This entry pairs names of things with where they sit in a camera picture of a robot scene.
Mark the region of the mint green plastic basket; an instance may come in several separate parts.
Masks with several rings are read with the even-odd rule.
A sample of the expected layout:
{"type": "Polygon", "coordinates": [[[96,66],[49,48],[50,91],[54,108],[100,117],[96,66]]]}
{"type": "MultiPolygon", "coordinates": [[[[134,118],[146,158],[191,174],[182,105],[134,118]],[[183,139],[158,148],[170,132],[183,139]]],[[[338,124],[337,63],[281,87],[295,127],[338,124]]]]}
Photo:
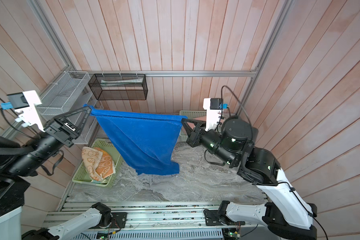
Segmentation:
{"type": "MultiPolygon", "coordinates": [[[[202,111],[181,110],[180,115],[181,116],[186,116],[188,119],[206,121],[207,111],[206,110],[202,110],[202,111]]],[[[224,120],[229,117],[229,114],[224,112],[223,117],[224,117],[224,119],[221,120],[221,125],[218,126],[219,131],[221,130],[221,126],[222,126],[224,120]]],[[[180,131],[179,137],[178,137],[178,141],[179,142],[186,142],[187,138],[188,138],[188,135],[187,135],[185,129],[182,128],[181,131],[180,131]]]]}

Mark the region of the blue towel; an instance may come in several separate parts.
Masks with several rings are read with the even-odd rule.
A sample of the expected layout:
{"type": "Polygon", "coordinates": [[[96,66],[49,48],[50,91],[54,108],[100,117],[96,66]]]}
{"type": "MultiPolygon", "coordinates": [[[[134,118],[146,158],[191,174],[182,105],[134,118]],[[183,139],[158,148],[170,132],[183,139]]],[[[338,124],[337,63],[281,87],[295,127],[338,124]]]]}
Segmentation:
{"type": "Polygon", "coordinates": [[[105,134],[138,175],[176,175],[172,152],[182,129],[179,115],[118,112],[92,108],[105,134]]]}

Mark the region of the yellow-green plastic basket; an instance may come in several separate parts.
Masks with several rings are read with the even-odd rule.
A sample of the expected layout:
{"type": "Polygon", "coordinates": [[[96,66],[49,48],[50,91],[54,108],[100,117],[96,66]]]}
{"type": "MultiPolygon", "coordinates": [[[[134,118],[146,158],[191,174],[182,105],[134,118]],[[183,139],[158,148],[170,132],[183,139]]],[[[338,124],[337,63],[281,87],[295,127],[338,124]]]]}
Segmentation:
{"type": "Polygon", "coordinates": [[[110,140],[97,139],[91,147],[82,148],[82,163],[72,182],[110,188],[123,162],[122,156],[110,140]]]}

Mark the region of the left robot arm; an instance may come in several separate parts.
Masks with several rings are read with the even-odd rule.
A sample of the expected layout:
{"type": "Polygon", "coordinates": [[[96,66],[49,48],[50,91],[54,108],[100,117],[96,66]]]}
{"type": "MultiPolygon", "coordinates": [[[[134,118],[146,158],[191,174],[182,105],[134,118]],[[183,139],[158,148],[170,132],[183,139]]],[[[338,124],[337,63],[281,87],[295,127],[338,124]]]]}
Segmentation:
{"type": "Polygon", "coordinates": [[[30,187],[24,178],[36,176],[36,170],[57,155],[61,147],[71,147],[91,111],[89,106],[85,106],[55,116],[47,122],[45,130],[23,146],[0,136],[0,240],[70,240],[93,227],[111,227],[111,209],[96,203],[61,225],[21,233],[25,192],[30,187]]]}

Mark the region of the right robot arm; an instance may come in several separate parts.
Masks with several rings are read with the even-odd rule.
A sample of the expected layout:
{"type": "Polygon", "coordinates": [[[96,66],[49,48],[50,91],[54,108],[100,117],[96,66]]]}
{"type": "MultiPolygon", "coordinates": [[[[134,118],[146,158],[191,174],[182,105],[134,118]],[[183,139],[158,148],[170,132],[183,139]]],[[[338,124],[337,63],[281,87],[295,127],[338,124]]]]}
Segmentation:
{"type": "Polygon", "coordinates": [[[255,147],[258,130],[238,116],[229,117],[220,132],[205,121],[181,120],[191,147],[203,146],[221,160],[220,166],[237,169],[237,175],[260,189],[270,201],[261,205],[222,201],[220,223],[251,223],[268,228],[287,240],[315,240],[317,206],[306,203],[287,179],[280,163],[265,149],[255,147]]]}

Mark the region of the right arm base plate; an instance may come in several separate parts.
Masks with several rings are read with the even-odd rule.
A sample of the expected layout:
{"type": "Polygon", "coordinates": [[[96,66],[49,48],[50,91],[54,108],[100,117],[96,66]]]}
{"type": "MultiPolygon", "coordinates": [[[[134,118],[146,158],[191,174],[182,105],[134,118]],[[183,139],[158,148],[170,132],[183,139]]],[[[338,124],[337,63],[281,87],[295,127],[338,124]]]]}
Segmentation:
{"type": "Polygon", "coordinates": [[[225,216],[219,215],[218,210],[204,209],[203,214],[205,216],[206,226],[244,226],[245,222],[233,222],[225,216]]]}

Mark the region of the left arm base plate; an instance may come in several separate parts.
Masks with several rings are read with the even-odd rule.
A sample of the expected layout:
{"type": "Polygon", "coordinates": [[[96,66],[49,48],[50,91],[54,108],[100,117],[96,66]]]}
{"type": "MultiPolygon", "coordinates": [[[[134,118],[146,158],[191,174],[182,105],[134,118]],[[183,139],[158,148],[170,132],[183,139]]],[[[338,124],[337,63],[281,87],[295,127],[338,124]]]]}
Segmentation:
{"type": "Polygon", "coordinates": [[[91,227],[91,229],[124,229],[126,226],[128,213],[126,212],[112,212],[106,213],[105,216],[101,216],[100,222],[91,227]]]}

